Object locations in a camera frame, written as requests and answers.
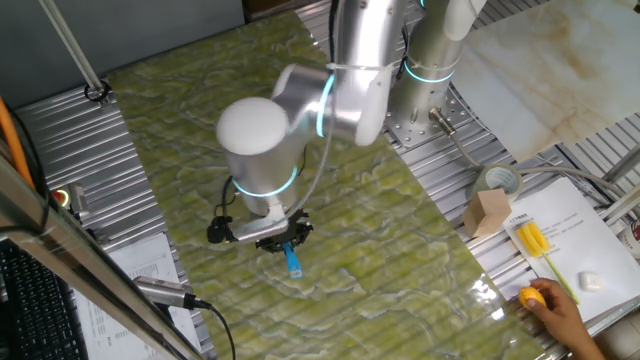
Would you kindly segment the person's hand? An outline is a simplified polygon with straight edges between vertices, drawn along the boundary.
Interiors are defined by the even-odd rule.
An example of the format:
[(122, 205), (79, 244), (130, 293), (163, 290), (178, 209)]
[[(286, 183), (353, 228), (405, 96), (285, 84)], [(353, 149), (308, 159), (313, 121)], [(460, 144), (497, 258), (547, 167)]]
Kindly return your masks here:
[(529, 311), (560, 343), (567, 346), (576, 343), (586, 333), (586, 329), (574, 300), (554, 280), (538, 278), (531, 280), (530, 284), (541, 293), (546, 304), (535, 299), (527, 300)]

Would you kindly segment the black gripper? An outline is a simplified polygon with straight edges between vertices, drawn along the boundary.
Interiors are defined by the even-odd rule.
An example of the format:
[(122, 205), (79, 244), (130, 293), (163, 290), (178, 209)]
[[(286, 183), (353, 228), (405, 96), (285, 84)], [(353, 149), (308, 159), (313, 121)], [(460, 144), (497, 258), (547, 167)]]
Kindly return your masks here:
[(289, 243), (292, 248), (303, 244), (314, 230), (311, 218), (306, 212), (296, 212), (288, 219), (288, 227), (284, 233), (271, 238), (259, 240), (255, 243), (257, 249), (268, 253), (283, 251), (284, 245)]

